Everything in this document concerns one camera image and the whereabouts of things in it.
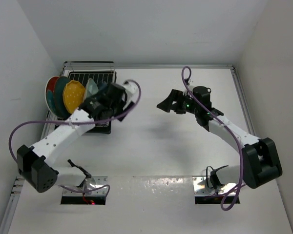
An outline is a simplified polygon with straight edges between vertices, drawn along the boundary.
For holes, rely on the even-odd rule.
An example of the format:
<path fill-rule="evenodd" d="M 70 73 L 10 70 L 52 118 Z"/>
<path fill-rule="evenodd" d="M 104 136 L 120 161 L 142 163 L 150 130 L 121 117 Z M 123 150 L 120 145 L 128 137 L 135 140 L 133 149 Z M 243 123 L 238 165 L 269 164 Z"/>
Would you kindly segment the teal round plate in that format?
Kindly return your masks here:
<path fill-rule="evenodd" d="M 70 113 L 66 110 L 63 103 L 63 90 L 65 85 L 70 81 L 68 77 L 61 76 L 55 83 L 54 92 L 51 93 L 51 91 L 47 91 L 47 101 L 50 112 L 63 119 L 67 119 L 70 116 Z"/>

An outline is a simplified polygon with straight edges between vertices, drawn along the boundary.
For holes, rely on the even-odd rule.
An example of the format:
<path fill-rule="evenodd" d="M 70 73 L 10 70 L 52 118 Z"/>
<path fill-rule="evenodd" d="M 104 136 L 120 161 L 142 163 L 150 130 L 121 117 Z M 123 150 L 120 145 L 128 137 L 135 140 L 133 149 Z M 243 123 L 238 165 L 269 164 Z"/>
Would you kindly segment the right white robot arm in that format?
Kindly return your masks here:
<path fill-rule="evenodd" d="M 157 108 L 169 113 L 191 113 L 197 123 L 208 132 L 220 137 L 240 156 L 242 168 L 238 181 L 255 189 L 283 174 L 275 142 L 258 138 L 233 124 L 221 111 L 212 107 L 211 89 L 191 87 L 188 91 L 171 90 Z"/>

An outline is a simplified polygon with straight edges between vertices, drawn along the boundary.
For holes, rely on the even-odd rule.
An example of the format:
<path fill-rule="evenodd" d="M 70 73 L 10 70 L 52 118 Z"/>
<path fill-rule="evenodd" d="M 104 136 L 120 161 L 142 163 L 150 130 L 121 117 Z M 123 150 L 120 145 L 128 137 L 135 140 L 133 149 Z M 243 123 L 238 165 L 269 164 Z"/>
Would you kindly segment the red blue floral plate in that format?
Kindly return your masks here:
<path fill-rule="evenodd" d="M 45 102 L 46 102 L 46 105 L 48 107 L 48 109 L 50 110 L 50 107 L 49 107 L 49 104 L 48 104 L 48 101 L 47 101 L 47 91 L 51 91 L 51 93 L 54 92 L 54 87 L 55 87 L 55 83 L 57 81 L 57 79 L 59 78 L 59 76 L 53 76 L 51 77 L 46 85 L 45 85 L 45 94 L 44 94 L 44 99 L 45 99 Z"/>

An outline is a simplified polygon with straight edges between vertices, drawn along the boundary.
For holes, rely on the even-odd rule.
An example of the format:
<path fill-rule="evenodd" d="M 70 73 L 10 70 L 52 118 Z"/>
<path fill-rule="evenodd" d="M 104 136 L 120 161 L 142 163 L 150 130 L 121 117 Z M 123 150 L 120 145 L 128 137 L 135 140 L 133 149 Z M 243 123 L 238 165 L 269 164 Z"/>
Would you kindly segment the dark blue leaf dish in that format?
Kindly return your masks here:
<path fill-rule="evenodd" d="M 98 93 L 101 93 L 104 91 L 104 89 L 107 87 L 106 82 L 102 82 L 101 84 L 98 85 Z"/>

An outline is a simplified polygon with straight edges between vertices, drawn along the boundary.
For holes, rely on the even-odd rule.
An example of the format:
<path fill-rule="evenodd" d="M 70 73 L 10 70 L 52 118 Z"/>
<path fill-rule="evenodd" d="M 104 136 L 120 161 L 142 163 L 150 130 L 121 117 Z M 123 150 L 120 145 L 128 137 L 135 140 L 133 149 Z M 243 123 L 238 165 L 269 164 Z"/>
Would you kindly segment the yellow dotted plate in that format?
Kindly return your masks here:
<path fill-rule="evenodd" d="M 63 103 L 66 110 L 72 114 L 84 99 L 85 87 L 76 80 L 67 83 L 63 90 Z"/>

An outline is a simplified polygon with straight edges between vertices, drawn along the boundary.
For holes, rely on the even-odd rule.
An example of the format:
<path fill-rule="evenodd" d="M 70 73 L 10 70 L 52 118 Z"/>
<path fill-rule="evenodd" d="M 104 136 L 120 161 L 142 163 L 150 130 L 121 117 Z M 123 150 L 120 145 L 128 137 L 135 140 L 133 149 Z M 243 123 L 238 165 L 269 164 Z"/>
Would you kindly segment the light green divided tray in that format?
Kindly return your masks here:
<path fill-rule="evenodd" d="M 98 92 L 99 88 L 92 78 L 89 78 L 85 86 L 85 93 L 83 100 L 86 100 L 88 97 L 95 95 Z"/>

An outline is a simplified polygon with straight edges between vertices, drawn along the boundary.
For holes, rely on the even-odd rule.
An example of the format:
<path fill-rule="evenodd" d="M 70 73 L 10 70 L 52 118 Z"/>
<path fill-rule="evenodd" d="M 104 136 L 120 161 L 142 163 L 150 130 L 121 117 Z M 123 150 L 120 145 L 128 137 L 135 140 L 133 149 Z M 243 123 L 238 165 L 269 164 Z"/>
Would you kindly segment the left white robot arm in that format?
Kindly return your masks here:
<path fill-rule="evenodd" d="M 38 192 L 44 193 L 52 186 L 67 190 L 85 186 L 92 175 L 71 160 L 69 167 L 55 167 L 56 159 L 75 140 L 101 123 L 122 121 L 135 107 L 132 97 L 141 94 L 141 87 L 133 80 L 123 84 L 109 83 L 91 95 L 56 130 L 42 140 L 17 150 L 17 165 L 21 176 Z"/>

